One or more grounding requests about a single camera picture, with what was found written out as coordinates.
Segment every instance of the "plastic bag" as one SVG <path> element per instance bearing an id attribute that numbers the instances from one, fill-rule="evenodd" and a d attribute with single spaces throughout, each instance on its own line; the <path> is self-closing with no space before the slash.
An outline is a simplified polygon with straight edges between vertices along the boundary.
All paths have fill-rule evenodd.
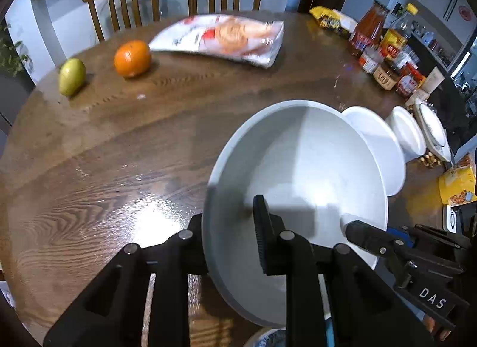
<path id="1" fill-rule="evenodd" d="M 149 47 L 152 51 L 200 53 L 268 68 L 282 40 L 283 21 L 263 23 L 228 15 L 197 15 L 167 27 Z"/>

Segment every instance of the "orange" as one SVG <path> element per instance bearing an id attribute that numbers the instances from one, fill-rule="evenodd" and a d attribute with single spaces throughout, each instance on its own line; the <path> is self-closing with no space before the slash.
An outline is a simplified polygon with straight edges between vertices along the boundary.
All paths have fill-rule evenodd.
<path id="1" fill-rule="evenodd" d="M 114 56 L 114 67 L 118 74 L 125 78 L 146 72 L 150 65 L 151 51 L 144 41 L 129 41 L 120 46 Z"/>

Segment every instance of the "cabinet handle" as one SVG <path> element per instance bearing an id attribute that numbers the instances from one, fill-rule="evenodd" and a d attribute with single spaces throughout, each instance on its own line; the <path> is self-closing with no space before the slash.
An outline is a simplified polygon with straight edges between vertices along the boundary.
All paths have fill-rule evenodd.
<path id="1" fill-rule="evenodd" d="M 449 1 L 449 5 L 447 6 L 447 9 L 445 10 L 445 13 L 444 13 L 444 15 L 442 16 L 442 18 L 444 18 L 445 15 L 447 14 L 447 11 L 449 10 L 452 1 L 453 1 L 453 0 L 450 0 L 450 1 Z"/>
<path id="2" fill-rule="evenodd" d="M 454 9 L 456 8 L 457 1 L 458 1 L 458 0 L 455 0 L 454 4 L 452 5 L 452 9 L 451 9 L 451 11 L 450 11 L 450 13 L 449 13 L 449 16 L 447 17 L 447 20 L 445 20 L 445 21 L 449 21 L 450 16 L 452 16 L 452 13 L 454 12 Z"/>

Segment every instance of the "wooden table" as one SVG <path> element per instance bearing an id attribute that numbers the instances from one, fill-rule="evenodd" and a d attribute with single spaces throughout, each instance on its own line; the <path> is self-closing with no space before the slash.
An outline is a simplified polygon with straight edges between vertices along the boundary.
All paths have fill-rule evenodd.
<path id="1" fill-rule="evenodd" d="M 38 341 L 126 243 L 161 243 L 201 212 L 220 150 L 252 114 L 294 98 L 340 111 L 361 105 L 382 117 L 404 103 L 361 69 L 346 40 L 311 16 L 246 15 L 285 20 L 282 48 L 268 70 L 154 53 L 145 75 L 118 76 L 118 47 L 149 42 L 174 22 L 167 19 L 78 55 L 90 76 L 74 98 L 58 94 L 57 71 L 30 95 L 0 161 L 0 259 L 18 316 Z M 411 164 L 406 187 L 435 182 L 440 172 Z M 434 217 L 410 217 L 405 198 L 390 200 L 390 224 L 437 222 L 434 207 Z M 189 313 L 193 346 L 242 346 L 258 329 L 223 302 L 208 278 L 190 278 Z"/>

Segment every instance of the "white bowl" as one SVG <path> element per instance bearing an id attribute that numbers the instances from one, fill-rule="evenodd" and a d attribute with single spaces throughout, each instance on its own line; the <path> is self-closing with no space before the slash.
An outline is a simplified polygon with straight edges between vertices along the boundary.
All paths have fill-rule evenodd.
<path id="1" fill-rule="evenodd" d="M 378 114 L 365 107 L 348 107 L 343 115 L 368 142 L 381 171 L 386 194 L 397 194 L 406 179 L 406 162 L 394 132 Z"/>
<path id="2" fill-rule="evenodd" d="M 386 118 L 386 123 L 397 137 L 406 162 L 425 153 L 425 140 L 421 128 L 404 107 L 394 107 Z"/>
<path id="3" fill-rule="evenodd" d="M 342 231 L 349 214 L 386 229 L 387 197 L 368 145 L 331 107 L 277 103 L 234 133 L 207 188 L 204 254 L 232 308 L 256 324 L 280 328 L 286 324 L 286 278 L 266 276 L 260 266 L 251 213 L 256 194 L 287 229 L 327 247 L 349 244 Z M 350 246 L 374 268 L 376 256 Z M 329 317 L 327 299 L 323 304 Z"/>
<path id="4" fill-rule="evenodd" d="M 425 125 L 428 127 L 432 142 L 441 148 L 445 147 L 447 137 L 437 114 L 429 109 L 424 102 L 419 104 L 419 111 L 421 112 Z"/>

